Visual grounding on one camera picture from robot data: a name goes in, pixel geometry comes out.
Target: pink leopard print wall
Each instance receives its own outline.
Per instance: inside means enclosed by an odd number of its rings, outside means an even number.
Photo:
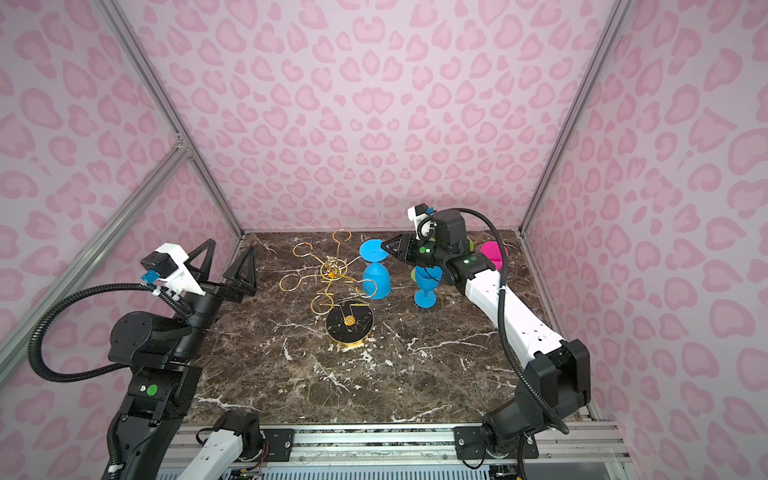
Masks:
[[[126,0],[240,222],[516,227],[612,0]]]
[[[768,3],[641,2],[531,237],[642,478],[768,478]]]
[[[0,5],[0,345],[173,139],[87,0]]]
[[[139,260],[162,243],[179,243],[189,251],[209,237],[217,242],[212,271],[217,280],[236,240],[200,179],[184,164],[88,286],[136,282],[144,273]],[[46,336],[46,362],[60,372],[106,365],[114,322],[135,310],[173,313],[145,292],[83,300]],[[107,462],[104,437],[130,379],[130,372],[119,370],[84,382],[51,383],[25,363],[0,392],[0,478],[100,479]]]

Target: mounting plate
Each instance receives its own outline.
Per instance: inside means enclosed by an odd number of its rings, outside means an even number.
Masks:
[[[456,448],[456,456],[464,460],[480,460],[485,457],[485,460],[493,460],[487,452],[483,452],[485,449],[485,437],[481,433],[480,427],[454,427],[453,428],[454,446]],[[523,445],[523,456],[525,458],[538,458],[538,447],[536,446],[536,439],[531,437],[533,443],[525,443]],[[506,456],[501,458],[515,459],[515,452],[512,451]]]
[[[288,462],[293,450],[293,429],[262,429],[264,441],[270,446],[266,462]]]

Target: metal rail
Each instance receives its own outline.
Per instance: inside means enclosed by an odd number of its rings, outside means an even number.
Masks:
[[[85,286],[101,263],[134,225],[136,219],[173,177],[182,161],[190,158],[190,156],[191,152],[186,143],[180,141],[141,186],[131,194],[107,225],[72,260],[67,272],[51,286],[45,297],[24,314],[16,331],[8,339],[8,342],[0,348],[0,388],[10,380],[16,369],[27,359],[27,342],[38,318],[61,299]]]
[[[523,233],[527,233],[533,223],[533,219],[536,216],[538,208],[541,206],[541,202],[544,200],[552,177],[563,159],[568,142],[571,141],[584,111],[587,110],[589,100],[600,82],[600,78],[608,63],[608,59],[611,56],[611,53],[613,53],[619,37],[621,36],[621,32],[624,30],[624,26],[631,17],[631,12],[636,3],[637,0],[616,0],[616,3],[614,3],[613,8],[611,9],[611,13],[603,28],[602,36],[600,37],[598,45],[594,50],[594,54],[587,65],[587,70],[584,72],[584,80],[581,81],[578,90],[576,90],[574,101],[565,117],[563,127],[560,129],[557,139],[555,139],[552,152],[547,159],[544,171],[541,173],[541,178],[539,178],[536,189],[531,196],[531,203],[528,205],[525,215],[523,215],[520,224],[520,231]]]
[[[102,17],[109,25],[115,39],[123,48],[128,60],[134,66],[136,73],[144,82],[144,86],[147,87],[149,94],[157,104],[158,109],[165,117],[166,122],[170,125],[171,129],[176,133],[177,138],[186,141],[190,149],[192,150],[192,165],[200,175],[200,179],[207,188],[208,192],[214,199],[214,203],[219,207],[224,217],[227,219],[227,223],[238,237],[243,236],[243,228],[240,222],[237,220],[232,208],[230,207],[227,199],[224,197],[219,185],[214,180],[213,175],[208,166],[203,160],[203,155],[194,143],[194,139],[184,125],[184,121],[179,115],[174,103],[170,99],[170,95],[165,90],[160,77],[154,70],[146,51],[141,46],[141,43],[136,36],[131,23],[125,16],[125,12],[120,7],[118,0],[93,0],[98,10],[101,12]]]
[[[463,424],[263,425],[262,429],[296,430],[290,462],[285,466],[461,465],[453,427]],[[539,458],[526,462],[630,462],[627,447],[613,422],[569,422],[570,435],[547,430],[536,435]],[[194,438],[204,425],[182,427],[170,443],[163,468],[183,468],[200,451]],[[514,460],[487,458],[488,463]]]

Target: pink cup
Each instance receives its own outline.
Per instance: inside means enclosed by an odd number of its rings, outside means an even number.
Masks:
[[[494,265],[496,265],[497,270],[502,269],[502,252],[498,249],[498,243],[496,242],[485,242],[482,244],[482,247],[480,247],[480,253],[485,255],[490,261],[493,262]]]

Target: brown marble surface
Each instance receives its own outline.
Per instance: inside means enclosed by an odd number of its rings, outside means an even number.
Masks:
[[[360,244],[392,232],[354,233],[339,257],[350,261]],[[509,286],[543,318],[518,241],[502,232],[511,252]],[[476,246],[490,240],[469,235]],[[225,409],[251,409],[266,424],[468,422],[511,398],[517,378],[507,364],[493,324],[455,287],[440,285],[437,304],[416,306],[412,267],[384,260],[392,292],[370,300],[374,330],[364,346],[344,351],[325,332],[324,318],[310,311],[318,286],[294,292],[278,287],[286,273],[314,273],[316,260],[296,258],[293,245],[310,242],[315,253],[333,255],[330,233],[249,234],[257,249],[259,289],[241,305],[225,304],[207,337],[203,378],[187,417],[212,424]],[[355,260],[356,279],[366,267]],[[343,298],[346,288],[335,287]]]

